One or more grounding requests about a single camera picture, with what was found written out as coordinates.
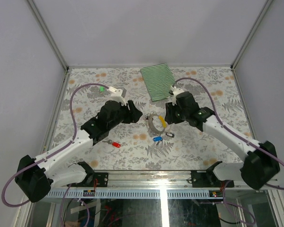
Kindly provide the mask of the large metal keyring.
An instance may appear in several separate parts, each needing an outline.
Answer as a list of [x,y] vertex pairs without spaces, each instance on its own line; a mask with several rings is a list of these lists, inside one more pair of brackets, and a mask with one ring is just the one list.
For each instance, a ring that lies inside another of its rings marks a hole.
[[160,119],[158,118],[158,114],[153,113],[146,115],[145,120],[148,123],[149,129],[156,134],[162,134],[165,132],[167,128],[163,128]]

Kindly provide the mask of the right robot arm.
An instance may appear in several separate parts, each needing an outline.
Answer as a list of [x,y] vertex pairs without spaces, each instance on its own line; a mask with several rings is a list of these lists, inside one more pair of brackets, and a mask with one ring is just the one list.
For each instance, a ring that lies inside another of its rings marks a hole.
[[261,189],[280,171],[275,160],[274,145],[266,141],[248,140],[242,133],[219,122],[217,114],[208,107],[199,107],[188,91],[176,89],[172,92],[172,102],[166,103],[165,121],[168,124],[189,123],[190,126],[205,132],[233,151],[242,163],[219,162],[207,169],[207,183],[218,186],[223,181],[244,181],[255,190]]

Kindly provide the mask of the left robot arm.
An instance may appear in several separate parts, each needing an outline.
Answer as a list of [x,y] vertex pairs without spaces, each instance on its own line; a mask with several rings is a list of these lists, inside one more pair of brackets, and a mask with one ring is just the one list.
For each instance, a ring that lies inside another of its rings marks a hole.
[[141,116],[142,112],[132,100],[126,105],[107,101],[95,117],[81,126],[75,138],[36,157],[22,157],[18,165],[20,174],[15,178],[16,184],[30,202],[40,201],[53,188],[73,183],[86,187],[92,185],[94,170],[89,164],[81,161],[65,169],[61,168],[62,165],[77,153],[105,139],[114,127],[121,123],[136,123]]

